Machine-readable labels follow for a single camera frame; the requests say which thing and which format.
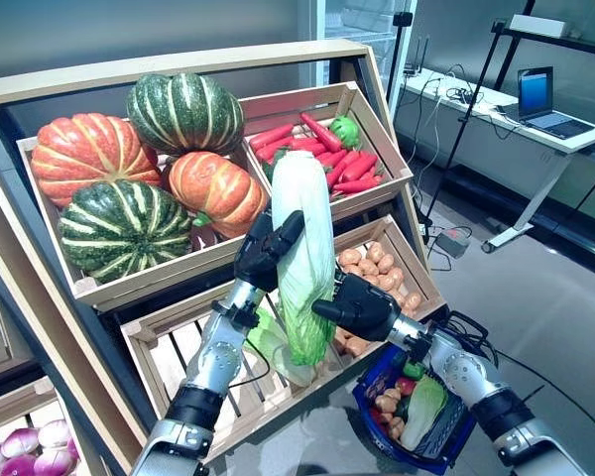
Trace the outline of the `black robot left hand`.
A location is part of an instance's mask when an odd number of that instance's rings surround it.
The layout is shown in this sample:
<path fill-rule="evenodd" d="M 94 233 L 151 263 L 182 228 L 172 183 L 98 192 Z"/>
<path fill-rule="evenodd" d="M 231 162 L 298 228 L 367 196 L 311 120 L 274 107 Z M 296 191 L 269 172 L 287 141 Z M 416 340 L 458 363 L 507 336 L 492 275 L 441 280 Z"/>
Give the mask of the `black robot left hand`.
<path fill-rule="evenodd" d="M 268 205 L 258 214 L 234 260 L 234 277 L 267 293 L 278 287 L 277 266 L 290 252 L 304 229 L 301 210 L 293 211 L 273 228 Z"/>

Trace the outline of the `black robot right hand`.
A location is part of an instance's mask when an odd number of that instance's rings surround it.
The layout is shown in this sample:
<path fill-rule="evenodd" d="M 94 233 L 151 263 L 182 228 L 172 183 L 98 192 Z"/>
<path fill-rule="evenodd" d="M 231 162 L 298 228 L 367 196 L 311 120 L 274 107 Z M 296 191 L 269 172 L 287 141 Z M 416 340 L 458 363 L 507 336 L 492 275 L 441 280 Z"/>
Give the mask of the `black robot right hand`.
<path fill-rule="evenodd" d="M 355 274 L 338 273 L 332 300 L 317 299 L 311 310 L 368 341 L 388 339 L 401 307 L 387 292 Z"/>

